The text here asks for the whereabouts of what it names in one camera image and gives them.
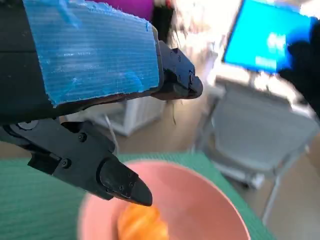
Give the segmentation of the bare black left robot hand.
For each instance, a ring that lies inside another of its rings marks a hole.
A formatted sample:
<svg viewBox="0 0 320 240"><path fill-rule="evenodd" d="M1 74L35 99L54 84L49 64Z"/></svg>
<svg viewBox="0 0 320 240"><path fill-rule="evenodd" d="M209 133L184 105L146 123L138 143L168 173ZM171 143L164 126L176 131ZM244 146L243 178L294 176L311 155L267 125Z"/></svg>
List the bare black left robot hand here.
<svg viewBox="0 0 320 240"><path fill-rule="evenodd" d="M203 84L147 20L90 0L0 3L0 139L28 165L101 199L151 206L150 189L92 123L59 117L143 97L195 99Z"/></svg>

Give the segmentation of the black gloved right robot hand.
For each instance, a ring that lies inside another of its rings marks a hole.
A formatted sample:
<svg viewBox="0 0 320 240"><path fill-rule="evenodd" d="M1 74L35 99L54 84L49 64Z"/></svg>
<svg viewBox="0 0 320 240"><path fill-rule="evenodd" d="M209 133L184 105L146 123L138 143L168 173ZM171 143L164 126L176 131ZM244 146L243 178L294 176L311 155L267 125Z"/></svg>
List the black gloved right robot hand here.
<svg viewBox="0 0 320 240"><path fill-rule="evenodd" d="M312 24L309 40L295 38L287 50L290 67L278 71L281 78L290 82L302 94L316 115L320 116L320 21Z"/></svg>

